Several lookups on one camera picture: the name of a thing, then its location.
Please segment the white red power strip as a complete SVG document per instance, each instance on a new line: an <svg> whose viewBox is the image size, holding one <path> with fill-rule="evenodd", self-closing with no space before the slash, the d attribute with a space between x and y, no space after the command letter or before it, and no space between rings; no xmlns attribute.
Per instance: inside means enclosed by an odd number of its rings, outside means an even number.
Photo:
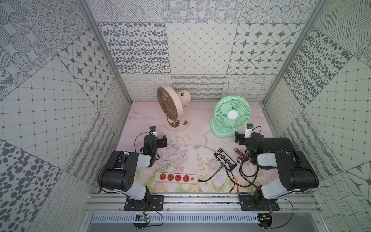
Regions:
<svg viewBox="0 0 371 232"><path fill-rule="evenodd" d="M198 176L191 174L171 174L157 172L155 173L154 180L156 182L166 182L166 183L177 183L177 184L198 184Z"/></svg>

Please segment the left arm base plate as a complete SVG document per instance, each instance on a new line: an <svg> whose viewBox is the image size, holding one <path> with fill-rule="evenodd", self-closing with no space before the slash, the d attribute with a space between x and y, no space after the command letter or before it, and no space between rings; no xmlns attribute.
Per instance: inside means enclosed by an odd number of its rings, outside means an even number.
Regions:
<svg viewBox="0 0 371 232"><path fill-rule="evenodd" d="M124 211L162 211L164 204L164 195L149 195L143 200L133 200L128 198L125 202Z"/></svg>

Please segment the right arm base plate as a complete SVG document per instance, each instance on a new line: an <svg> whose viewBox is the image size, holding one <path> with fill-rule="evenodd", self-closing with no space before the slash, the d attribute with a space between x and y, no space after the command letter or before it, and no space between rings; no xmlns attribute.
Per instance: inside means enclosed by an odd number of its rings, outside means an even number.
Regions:
<svg viewBox="0 0 371 232"><path fill-rule="evenodd" d="M279 211L280 207L277 200L267 200L265 198L240 194L238 196L242 211Z"/></svg>

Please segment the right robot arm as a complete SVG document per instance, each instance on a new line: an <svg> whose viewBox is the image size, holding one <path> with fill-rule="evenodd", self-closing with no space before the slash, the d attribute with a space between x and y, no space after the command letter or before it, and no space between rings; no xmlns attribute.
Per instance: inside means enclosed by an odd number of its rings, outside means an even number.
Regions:
<svg viewBox="0 0 371 232"><path fill-rule="evenodd" d="M319 186L319 178L303 152L295 150L287 138L264 138L253 132L250 136L235 132L235 142L246 146L249 161L261 169L276 169L278 178L256 187L255 204L277 200L294 191Z"/></svg>

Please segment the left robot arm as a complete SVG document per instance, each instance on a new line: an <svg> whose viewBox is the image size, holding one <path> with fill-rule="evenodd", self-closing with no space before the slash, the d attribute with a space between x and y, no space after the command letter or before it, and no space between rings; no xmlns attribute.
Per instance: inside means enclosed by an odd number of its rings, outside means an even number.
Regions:
<svg viewBox="0 0 371 232"><path fill-rule="evenodd" d="M152 167L159 160L157 150L167 146L165 135L158 138L149 133L139 153L113 151L98 175L99 188L106 193L121 193L131 200L147 202L149 190L135 180L136 170Z"/></svg>

